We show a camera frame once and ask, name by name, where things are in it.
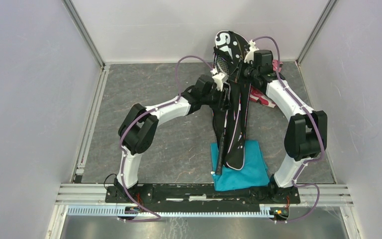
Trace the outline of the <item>badminton racket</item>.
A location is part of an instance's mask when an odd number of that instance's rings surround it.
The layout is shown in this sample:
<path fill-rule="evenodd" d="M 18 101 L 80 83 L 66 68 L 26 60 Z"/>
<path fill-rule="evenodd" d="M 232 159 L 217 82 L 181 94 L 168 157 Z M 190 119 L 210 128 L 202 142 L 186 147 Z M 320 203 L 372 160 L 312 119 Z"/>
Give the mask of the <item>badminton racket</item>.
<path fill-rule="evenodd" d="M 223 59 L 218 54 L 214 54 L 213 58 L 213 68 L 215 68 L 218 73 L 224 73 L 225 75 L 230 75 L 228 62 Z"/>
<path fill-rule="evenodd" d="M 218 118 L 218 121 L 216 121 L 216 133 L 219 134 L 219 138 L 217 141 L 218 144 L 218 157 L 217 157 L 217 163 L 216 163 L 216 169 L 215 174 L 216 175 L 222 175 L 222 165 L 223 165 L 223 152 L 224 152 L 224 145 L 225 145 L 225 135 L 226 135 L 226 128 L 227 128 L 227 117 L 228 117 L 228 110 L 222 112 L 222 120 Z"/>

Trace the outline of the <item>black racket cover bag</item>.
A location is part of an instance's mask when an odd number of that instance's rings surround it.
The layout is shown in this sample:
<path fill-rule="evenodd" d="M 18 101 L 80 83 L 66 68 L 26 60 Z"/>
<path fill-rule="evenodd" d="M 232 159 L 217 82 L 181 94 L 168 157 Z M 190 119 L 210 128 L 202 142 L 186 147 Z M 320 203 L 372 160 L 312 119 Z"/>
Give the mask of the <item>black racket cover bag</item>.
<path fill-rule="evenodd" d="M 228 110 L 223 165 L 234 170 L 241 170 L 245 163 L 245 140 L 248 104 L 251 84 L 235 83 L 238 64 L 244 62 L 248 50 L 248 41 L 231 30 L 221 30 L 214 38 L 213 54 L 218 54 L 228 62 L 229 73 L 224 87 L 230 89 L 231 108 Z M 212 125 L 216 135 L 216 121 L 222 120 L 222 112 L 212 109 Z"/>

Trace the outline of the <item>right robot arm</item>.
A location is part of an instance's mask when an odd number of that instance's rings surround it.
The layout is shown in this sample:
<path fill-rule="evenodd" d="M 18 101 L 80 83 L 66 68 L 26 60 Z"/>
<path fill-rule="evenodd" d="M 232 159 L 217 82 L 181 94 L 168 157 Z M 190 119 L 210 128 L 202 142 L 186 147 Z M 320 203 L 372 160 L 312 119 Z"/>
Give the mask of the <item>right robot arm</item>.
<path fill-rule="evenodd" d="M 271 99 L 288 120 L 284 138 L 286 156 L 273 175 L 274 186 L 267 190 L 269 200 L 280 203 L 287 197 L 286 188 L 296 184 L 304 168 L 324 158 L 327 114 L 311 108 L 292 90 L 273 67 L 270 50 L 250 49 L 241 64 L 240 76 Z"/>

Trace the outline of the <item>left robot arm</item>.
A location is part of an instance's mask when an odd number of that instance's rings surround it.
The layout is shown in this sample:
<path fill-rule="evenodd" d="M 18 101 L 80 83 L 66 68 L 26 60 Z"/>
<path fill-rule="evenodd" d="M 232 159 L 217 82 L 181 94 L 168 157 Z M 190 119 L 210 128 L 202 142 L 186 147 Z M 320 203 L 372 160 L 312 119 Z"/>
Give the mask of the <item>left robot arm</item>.
<path fill-rule="evenodd" d="M 185 117 L 201 109 L 203 105 L 217 110 L 228 107 L 228 77 L 224 73 L 201 75 L 196 83 L 178 96 L 166 102 L 143 106 L 135 104 L 118 130 L 121 165 L 116 177 L 117 196 L 125 203 L 136 198 L 138 169 L 142 154 L 147 151 L 157 127 L 179 117 Z"/>

